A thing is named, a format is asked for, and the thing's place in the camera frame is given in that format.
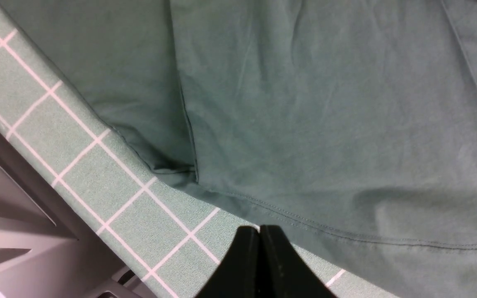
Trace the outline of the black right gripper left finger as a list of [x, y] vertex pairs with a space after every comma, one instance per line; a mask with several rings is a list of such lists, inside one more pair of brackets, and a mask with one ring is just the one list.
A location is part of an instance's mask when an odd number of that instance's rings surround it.
[[254, 298], [259, 243], [256, 228], [238, 227], [223, 260], [197, 298]]

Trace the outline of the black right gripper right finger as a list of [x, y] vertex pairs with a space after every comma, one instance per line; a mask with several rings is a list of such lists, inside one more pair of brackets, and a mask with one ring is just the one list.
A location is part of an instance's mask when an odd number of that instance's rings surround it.
[[335, 298], [277, 225], [260, 226], [260, 298]]

